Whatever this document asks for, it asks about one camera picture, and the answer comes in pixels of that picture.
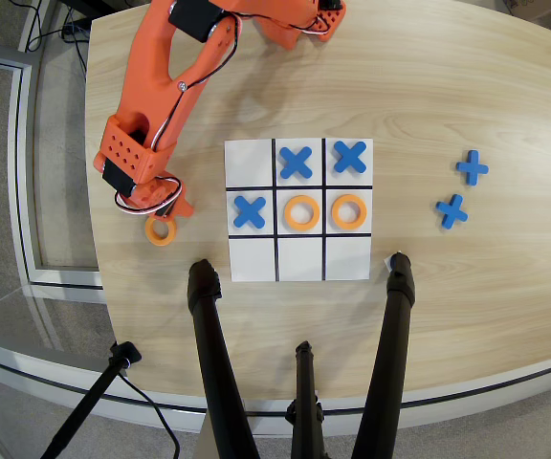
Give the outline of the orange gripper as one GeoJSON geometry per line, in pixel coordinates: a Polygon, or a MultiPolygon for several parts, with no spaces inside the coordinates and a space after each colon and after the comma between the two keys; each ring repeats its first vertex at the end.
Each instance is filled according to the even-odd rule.
{"type": "Polygon", "coordinates": [[[184,183],[164,172],[145,184],[136,184],[112,162],[106,162],[102,178],[116,192],[114,203],[119,210],[155,219],[189,218],[194,208],[187,201],[184,183]]]}

